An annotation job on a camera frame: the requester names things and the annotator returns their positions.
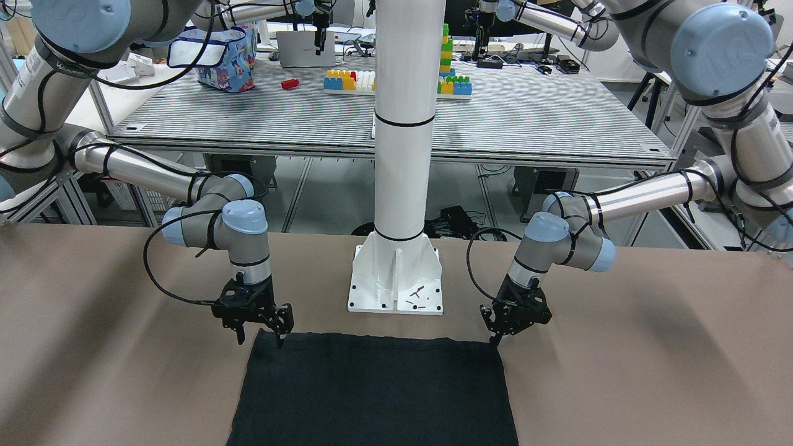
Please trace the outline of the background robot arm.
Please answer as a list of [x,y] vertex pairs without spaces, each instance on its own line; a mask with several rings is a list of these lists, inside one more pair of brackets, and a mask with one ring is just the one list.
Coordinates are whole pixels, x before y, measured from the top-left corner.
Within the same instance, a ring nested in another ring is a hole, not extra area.
[[488,50],[490,29],[495,20],[519,22],[543,33],[573,42],[584,51],[605,51],[620,35],[617,26],[607,17],[605,6],[598,1],[573,1],[582,14],[578,22],[544,6],[528,1],[479,1],[476,6],[476,32],[472,57],[477,60]]

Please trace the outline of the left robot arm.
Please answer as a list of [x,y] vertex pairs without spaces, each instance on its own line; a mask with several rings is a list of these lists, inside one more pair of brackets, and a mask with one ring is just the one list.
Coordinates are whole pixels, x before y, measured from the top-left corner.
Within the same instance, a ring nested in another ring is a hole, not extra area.
[[538,1],[479,1],[476,47],[495,19],[515,20],[603,51],[622,38],[646,74],[668,76],[674,93],[706,120],[723,154],[674,169],[683,145],[646,178],[594,193],[555,191],[528,221],[497,294],[481,316],[498,346],[505,336],[546,324],[541,288],[555,265],[604,272],[615,262],[611,219],[692,201],[715,201],[752,248],[791,251],[791,142],[768,101],[775,38],[748,1],[577,1],[580,20]]

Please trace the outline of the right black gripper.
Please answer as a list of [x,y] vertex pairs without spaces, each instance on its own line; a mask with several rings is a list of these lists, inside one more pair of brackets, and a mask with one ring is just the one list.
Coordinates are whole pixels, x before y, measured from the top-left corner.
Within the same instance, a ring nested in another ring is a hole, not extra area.
[[246,322],[266,325],[274,333],[276,348],[283,347],[286,335],[294,328],[291,305],[278,305],[274,301],[272,277],[255,284],[244,283],[240,278],[230,280],[211,304],[211,311],[223,327],[235,332],[238,345],[246,341]]

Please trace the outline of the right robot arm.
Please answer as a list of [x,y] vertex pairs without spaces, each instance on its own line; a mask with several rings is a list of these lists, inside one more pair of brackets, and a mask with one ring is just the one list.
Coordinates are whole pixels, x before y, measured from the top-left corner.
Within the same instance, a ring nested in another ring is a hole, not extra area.
[[232,277],[220,296],[186,299],[207,307],[245,342],[244,325],[258,323],[277,347],[294,328],[289,303],[278,304],[270,268],[263,187],[237,172],[197,170],[109,134],[69,121],[103,69],[116,67],[133,43],[170,42],[189,24],[213,31],[234,22],[221,1],[32,1],[37,36],[25,65],[2,100],[2,215],[17,210],[22,194],[50,186],[66,172],[103,174],[181,201],[155,234],[173,245],[225,251]]

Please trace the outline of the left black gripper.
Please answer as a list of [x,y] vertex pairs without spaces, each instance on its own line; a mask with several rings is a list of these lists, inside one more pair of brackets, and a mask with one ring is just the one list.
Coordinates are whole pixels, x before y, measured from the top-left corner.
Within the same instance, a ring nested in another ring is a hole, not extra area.
[[547,324],[552,313],[538,277],[521,285],[506,276],[492,305],[481,306],[481,315],[491,332],[489,344],[498,348],[503,336],[516,335],[534,324]]

